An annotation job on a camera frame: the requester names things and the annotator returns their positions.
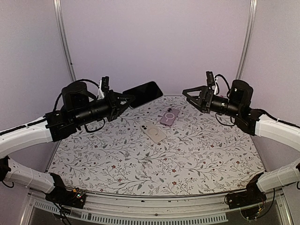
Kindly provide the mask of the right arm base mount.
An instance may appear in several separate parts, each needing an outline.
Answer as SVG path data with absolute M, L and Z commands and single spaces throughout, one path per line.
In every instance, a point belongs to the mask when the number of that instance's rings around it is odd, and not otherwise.
M 267 200 L 266 194 L 257 186 L 258 179 L 263 175 L 259 173 L 255 175 L 246 185 L 246 190 L 243 192 L 230 192 L 225 198 L 224 202 L 229 206 L 229 209 L 249 206 L 256 203 L 264 203 Z

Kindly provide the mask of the blue phone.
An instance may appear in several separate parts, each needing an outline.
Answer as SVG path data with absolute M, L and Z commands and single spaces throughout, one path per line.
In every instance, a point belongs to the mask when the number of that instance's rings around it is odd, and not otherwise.
M 125 90 L 123 94 L 135 97 L 135 100 L 129 104 L 129 107 L 132 109 L 138 108 L 163 96 L 161 89 L 154 81 Z

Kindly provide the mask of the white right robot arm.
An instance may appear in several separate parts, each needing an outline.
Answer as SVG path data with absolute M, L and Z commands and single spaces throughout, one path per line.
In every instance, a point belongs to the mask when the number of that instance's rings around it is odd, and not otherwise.
M 183 90 L 186 100 L 202 113 L 214 112 L 226 115 L 234 120 L 234 125 L 245 134 L 254 137 L 259 150 L 262 142 L 272 147 L 293 150 L 294 154 L 285 159 L 279 166 L 269 172 L 256 175 L 247 184 L 247 191 L 242 200 L 253 204 L 273 188 L 286 187 L 300 181 L 300 127 L 270 115 L 266 110 L 250 107 L 253 88 L 242 80 L 234 80 L 228 97 L 220 97 L 214 93 L 212 82 Z

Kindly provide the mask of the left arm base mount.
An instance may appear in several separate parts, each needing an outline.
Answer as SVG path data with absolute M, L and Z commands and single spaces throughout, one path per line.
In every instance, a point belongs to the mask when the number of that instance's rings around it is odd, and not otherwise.
M 62 178 L 54 173 L 50 173 L 54 181 L 54 189 L 50 193 L 45 193 L 45 199 L 49 202 L 83 209 L 86 201 L 86 192 L 78 187 L 67 189 Z

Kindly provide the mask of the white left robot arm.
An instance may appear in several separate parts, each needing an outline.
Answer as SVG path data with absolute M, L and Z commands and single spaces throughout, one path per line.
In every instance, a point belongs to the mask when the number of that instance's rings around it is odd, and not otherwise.
M 88 79 L 70 83 L 61 90 L 60 110 L 54 108 L 38 119 L 0 133 L 0 180 L 18 183 L 52 195 L 59 203 L 70 199 L 69 190 L 59 175 L 40 173 L 14 161 L 10 155 L 17 151 L 44 143 L 64 140 L 80 131 L 88 133 L 91 122 L 111 122 L 129 108 L 135 97 L 109 88 L 109 78 L 97 84 L 98 94 L 88 91 Z

